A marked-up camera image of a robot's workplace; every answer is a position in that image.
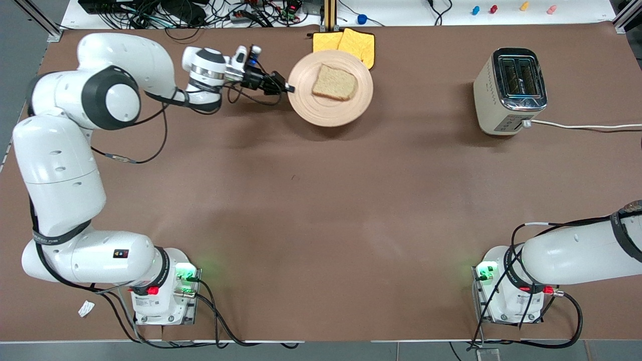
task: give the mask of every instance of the brown table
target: brown table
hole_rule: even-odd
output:
[[[311,51],[312,31],[207,30],[193,45],[231,54],[238,44],[260,44],[263,65],[288,74]],[[550,105],[540,119],[639,123],[642,73],[611,24],[369,31],[375,91],[358,121],[316,128],[287,101],[226,102],[215,116],[171,107],[167,147],[156,160],[98,159],[108,201],[95,228],[147,234],[185,251],[242,339],[466,339],[476,325],[470,267],[507,244],[516,225],[604,215],[639,198],[639,133],[535,125],[496,138],[481,132],[474,113],[472,82],[482,65],[496,48],[519,46],[541,61]],[[74,69],[86,33],[67,31],[50,45],[40,71]],[[136,34],[169,51],[185,86],[185,45],[163,31]],[[143,99],[143,115],[158,108]],[[158,120],[97,132],[93,144],[142,159],[161,138]],[[123,339],[104,301],[21,270],[30,218],[13,152],[0,189],[0,339]],[[642,278],[564,289],[584,310],[583,338],[642,339]],[[85,299],[97,306],[81,319]],[[486,330],[563,339],[574,325],[574,310],[560,301],[544,324],[521,334]],[[161,336],[160,328],[146,332]],[[202,308],[197,325],[164,328],[162,338],[213,339],[211,314]]]

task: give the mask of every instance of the round plate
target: round plate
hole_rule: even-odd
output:
[[[312,94],[321,65],[341,69],[354,75],[358,87],[347,101]],[[308,122],[320,127],[339,127],[355,120],[368,109],[372,100],[372,77],[368,68],[354,55],[340,50],[323,50],[308,54],[294,66],[288,83],[296,87],[288,98],[294,110]]]

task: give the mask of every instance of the black electronic device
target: black electronic device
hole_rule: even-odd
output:
[[[91,15],[99,13],[128,12],[121,5],[137,8],[144,0],[78,0],[78,4]]]
[[[186,0],[161,0],[160,5],[170,15],[178,17],[182,22],[192,27],[204,26],[205,10]]]

